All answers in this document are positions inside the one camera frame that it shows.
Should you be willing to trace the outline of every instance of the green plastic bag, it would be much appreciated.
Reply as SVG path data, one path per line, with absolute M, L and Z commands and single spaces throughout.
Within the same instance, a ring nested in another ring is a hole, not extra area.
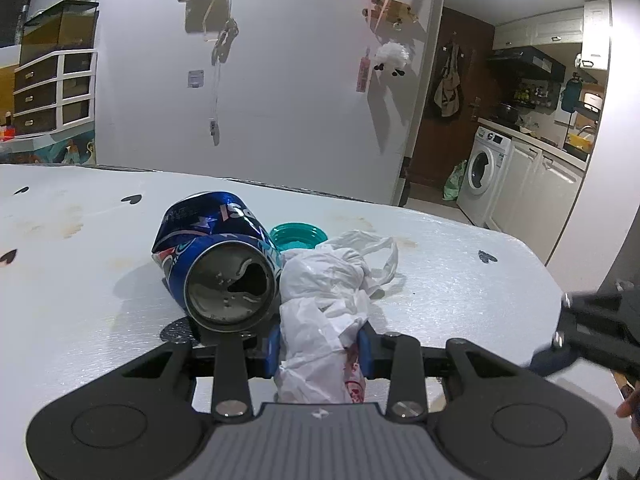
M 444 185 L 444 200 L 456 200 L 462 187 L 462 179 L 465 177 L 466 160 L 463 160 L 458 164 L 449 175 Z

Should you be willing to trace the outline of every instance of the floor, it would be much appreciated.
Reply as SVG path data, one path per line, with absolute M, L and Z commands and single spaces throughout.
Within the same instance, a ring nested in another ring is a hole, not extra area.
M 443 200 L 442 192 L 434 187 L 412 183 L 409 198 L 404 207 L 471 225 L 469 218 L 460 211 L 455 200 Z

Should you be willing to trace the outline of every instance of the range hood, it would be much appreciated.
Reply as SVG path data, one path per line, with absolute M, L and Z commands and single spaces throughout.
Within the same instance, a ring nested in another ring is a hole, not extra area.
M 524 79 L 564 82 L 565 66 L 533 46 L 494 50 L 487 61 Z

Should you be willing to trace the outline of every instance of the drawer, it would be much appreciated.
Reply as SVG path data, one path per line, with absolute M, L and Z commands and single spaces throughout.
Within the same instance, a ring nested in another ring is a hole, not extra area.
M 58 57 L 47 57 L 44 61 L 23 68 L 15 73 L 15 91 L 25 86 L 35 85 L 56 76 L 58 71 Z
M 77 97 L 89 93 L 89 76 L 64 79 L 62 81 L 62 98 Z
M 62 123 L 67 124 L 89 116 L 89 101 L 78 101 L 62 107 Z
M 49 108 L 33 114 L 17 116 L 14 120 L 16 135 L 50 132 L 56 129 L 56 109 Z
M 25 112 L 40 108 L 41 106 L 53 105 L 56 103 L 56 82 L 46 83 L 36 86 L 26 92 L 20 92 L 14 96 L 14 106 L 16 112 Z
M 91 53 L 66 54 L 63 71 L 65 74 L 91 70 Z

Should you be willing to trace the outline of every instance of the tabletop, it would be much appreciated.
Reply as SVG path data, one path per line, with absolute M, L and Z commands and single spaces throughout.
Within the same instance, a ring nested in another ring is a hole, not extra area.
M 378 332 L 396 330 L 430 346 L 460 336 L 519 364 L 554 332 L 561 291 L 537 257 L 505 234 L 394 206 L 208 176 L 2 165 L 0 256 L 15 250 L 13 261 L 0 265 L 4 478 L 36 478 L 24 433 L 44 404 L 158 346 L 161 330 L 184 316 L 150 248 L 167 208 L 204 190 L 235 193 L 267 229 L 308 222 L 329 237 L 352 229 L 394 236 L 398 273 L 372 298 L 370 322 Z M 633 475 L 638 442 L 628 420 L 614 416 L 621 396 L 610 372 L 578 362 L 553 380 L 609 418 L 614 447 L 601 478 Z M 273 381 L 251 383 L 255 407 L 273 399 Z M 369 381 L 366 400 L 383 402 L 387 390 L 388 381 Z M 207 405 L 207 393 L 198 382 L 196 408 Z M 428 382 L 428 394 L 437 401 L 438 383 Z

